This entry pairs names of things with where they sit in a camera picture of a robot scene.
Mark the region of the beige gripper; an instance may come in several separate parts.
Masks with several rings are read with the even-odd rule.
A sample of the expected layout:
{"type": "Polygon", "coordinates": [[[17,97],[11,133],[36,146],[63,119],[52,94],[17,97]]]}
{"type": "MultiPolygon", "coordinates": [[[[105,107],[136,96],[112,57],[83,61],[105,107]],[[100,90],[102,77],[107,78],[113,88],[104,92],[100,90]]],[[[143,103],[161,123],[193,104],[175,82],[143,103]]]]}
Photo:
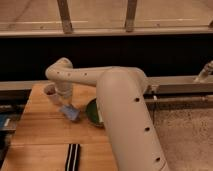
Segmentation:
{"type": "Polygon", "coordinates": [[[56,92],[63,98],[63,104],[65,106],[72,106],[72,96],[73,86],[69,82],[56,82],[55,83],[56,92]]]}

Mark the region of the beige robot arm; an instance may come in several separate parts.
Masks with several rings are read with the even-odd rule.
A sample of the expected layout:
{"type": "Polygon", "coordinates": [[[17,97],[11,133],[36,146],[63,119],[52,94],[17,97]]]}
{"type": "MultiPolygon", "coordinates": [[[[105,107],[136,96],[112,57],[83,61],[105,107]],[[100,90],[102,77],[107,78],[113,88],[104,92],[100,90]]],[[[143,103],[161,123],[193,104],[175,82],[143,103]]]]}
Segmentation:
{"type": "Polygon", "coordinates": [[[118,171],[171,171],[147,109],[145,73],[136,67],[72,66],[61,58],[45,71],[56,92],[68,98],[73,83],[94,86],[96,104],[118,171]]]}

